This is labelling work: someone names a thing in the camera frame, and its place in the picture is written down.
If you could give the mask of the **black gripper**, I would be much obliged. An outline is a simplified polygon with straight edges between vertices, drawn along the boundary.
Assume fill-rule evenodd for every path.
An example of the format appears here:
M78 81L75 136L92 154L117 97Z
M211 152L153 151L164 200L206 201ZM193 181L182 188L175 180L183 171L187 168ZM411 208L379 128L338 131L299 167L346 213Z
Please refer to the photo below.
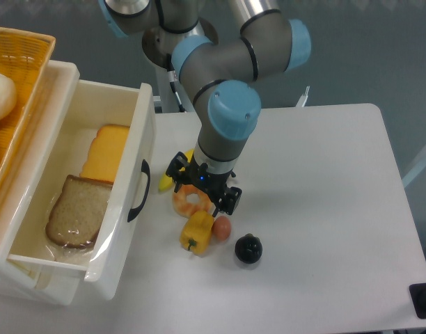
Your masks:
M235 177L233 170L223 174L214 174L207 171L208 165L191 163L187 156L178 152L170 161L166 169L166 176L175 182L174 192L178 192L183 185L192 184L205 193L214 203L213 216L224 213L231 216L239 204L242 190L237 187L229 187L228 179Z

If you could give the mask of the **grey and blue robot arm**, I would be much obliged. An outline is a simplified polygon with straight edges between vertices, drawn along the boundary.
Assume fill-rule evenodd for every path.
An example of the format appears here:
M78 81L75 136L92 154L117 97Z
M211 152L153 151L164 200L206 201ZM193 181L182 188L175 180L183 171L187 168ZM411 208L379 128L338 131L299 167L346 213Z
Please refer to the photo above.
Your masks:
M177 188L190 184L205 193L216 212L232 214L242 192L227 182L261 110L251 83L306 63L312 42L306 25L284 19L276 1L228 5L239 38L220 45L202 27L202 1L99 3L116 35L142 33L153 42L148 59L168 71L171 88L184 88L200 119L193 157L177 153L166 174Z

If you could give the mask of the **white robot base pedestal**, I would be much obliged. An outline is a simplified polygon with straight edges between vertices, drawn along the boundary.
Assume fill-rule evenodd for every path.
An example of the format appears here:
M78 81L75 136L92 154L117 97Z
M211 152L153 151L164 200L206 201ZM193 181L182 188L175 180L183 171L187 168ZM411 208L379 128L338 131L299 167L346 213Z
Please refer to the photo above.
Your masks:
M149 29L143 34L143 53L154 66L158 85L157 94L163 113L194 112L194 107L179 83L171 63L174 48L189 35L205 35L215 44L219 41L216 29L202 17L192 30L183 34L170 33L160 26Z

